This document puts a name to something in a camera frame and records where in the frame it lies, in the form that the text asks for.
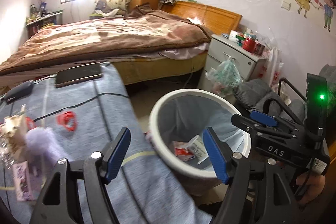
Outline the person right hand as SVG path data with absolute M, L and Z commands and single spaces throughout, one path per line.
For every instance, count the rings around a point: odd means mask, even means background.
M 326 177 L 320 174 L 313 173 L 309 176 L 306 185 L 307 190 L 303 195 L 303 198 L 298 201 L 300 205 L 306 205 L 310 201 L 317 198 L 325 187 Z

